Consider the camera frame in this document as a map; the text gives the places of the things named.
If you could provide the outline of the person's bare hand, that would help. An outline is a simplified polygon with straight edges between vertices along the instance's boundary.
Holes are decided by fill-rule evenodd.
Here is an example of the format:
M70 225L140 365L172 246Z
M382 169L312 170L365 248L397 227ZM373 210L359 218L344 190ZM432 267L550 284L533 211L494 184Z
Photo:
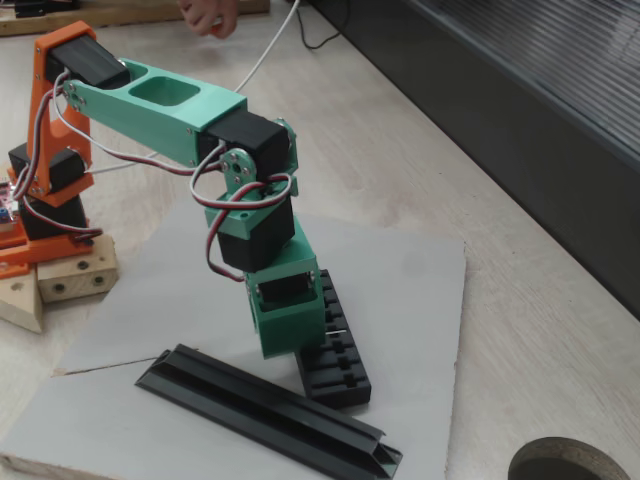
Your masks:
M226 39L236 29L237 0L179 0L177 4L188 28L199 36Z

